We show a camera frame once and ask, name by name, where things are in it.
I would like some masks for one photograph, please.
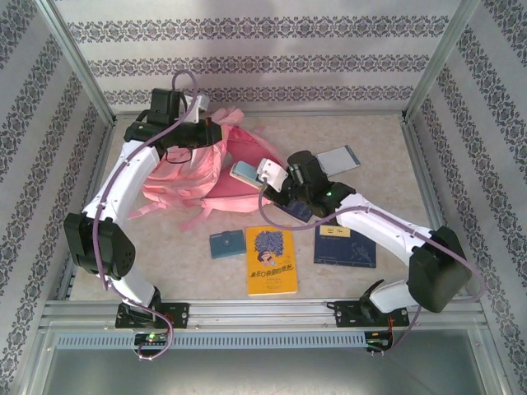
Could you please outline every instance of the dark blue book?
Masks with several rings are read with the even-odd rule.
[[[277,207],[289,216],[292,216],[293,218],[304,222],[305,224],[307,224],[313,216],[311,209],[304,203],[298,202],[297,200],[291,200],[287,207],[280,206],[278,204]]]
[[[360,233],[342,226],[317,226],[315,263],[351,267],[377,267],[377,246]]]

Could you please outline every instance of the beige floor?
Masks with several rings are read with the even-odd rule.
[[[131,121],[118,122],[107,171],[113,166]],[[247,118],[243,126],[266,127],[262,135],[285,156],[300,150],[322,152],[348,144],[361,166],[332,180],[353,186],[367,199],[419,225],[428,225],[421,195],[410,164],[397,117]],[[147,203],[138,196],[136,207]],[[296,224],[276,207],[266,207],[269,216],[282,223]],[[178,224],[199,209],[154,211],[129,221],[125,232],[137,250],[135,264],[161,290],[165,300],[247,299],[245,255],[212,260],[208,236],[224,230],[265,225],[258,212],[236,214],[213,212],[205,223],[180,233]],[[391,253],[377,247],[377,268],[335,267],[313,263],[314,231],[294,232],[299,291],[282,298],[358,297],[374,281],[403,278],[406,267]],[[72,289],[75,300],[117,299],[105,293],[96,277],[80,269]]]

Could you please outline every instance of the patterned wallpaper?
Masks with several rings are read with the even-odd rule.
[[[216,106],[402,110],[459,0],[56,4],[118,114],[182,67]]]
[[[108,127],[35,4],[0,4],[0,393],[18,379]]]
[[[512,393],[527,393],[527,4],[481,2],[414,127],[445,221],[485,277]]]

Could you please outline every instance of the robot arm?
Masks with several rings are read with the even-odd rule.
[[[93,220],[101,202],[102,191],[106,190],[113,174],[127,160],[126,158],[144,142],[173,124],[180,116],[180,103],[189,101],[190,98],[184,100],[183,94],[178,91],[155,89],[152,92],[151,108],[144,111],[127,129],[124,136],[125,143],[117,163],[100,191],[81,214],[67,215],[64,229],[72,259],[76,265],[100,276],[96,266],[91,232]],[[126,164],[114,181],[100,216],[99,244],[105,279],[111,281],[112,286],[121,295],[149,308],[155,309],[156,304],[161,302],[159,291],[133,266],[135,248],[122,229],[140,188],[167,150],[172,146],[193,150],[211,146],[222,139],[222,129],[219,125],[213,123],[209,118],[199,119],[199,112],[205,110],[207,105],[208,98],[199,95],[197,105],[194,106],[195,111],[187,118],[190,122],[182,123],[153,145],[144,147]]]
[[[442,226],[438,231],[414,225],[376,207],[353,188],[328,181],[315,156],[297,152],[287,160],[284,170],[270,160],[263,160],[257,173],[268,186],[263,195],[280,205],[291,200],[307,204],[314,214],[324,218],[334,215],[336,222],[356,230],[385,247],[408,267],[408,279],[386,286],[375,283],[362,297],[361,311],[371,317],[378,313],[419,304],[439,313],[468,282],[471,272],[443,251],[429,245],[429,240],[446,247],[461,258],[463,250],[454,231]]]

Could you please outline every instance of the white card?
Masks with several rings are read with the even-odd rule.
[[[354,169],[361,164],[349,146],[341,146],[331,151],[322,152],[316,157],[328,177]]]

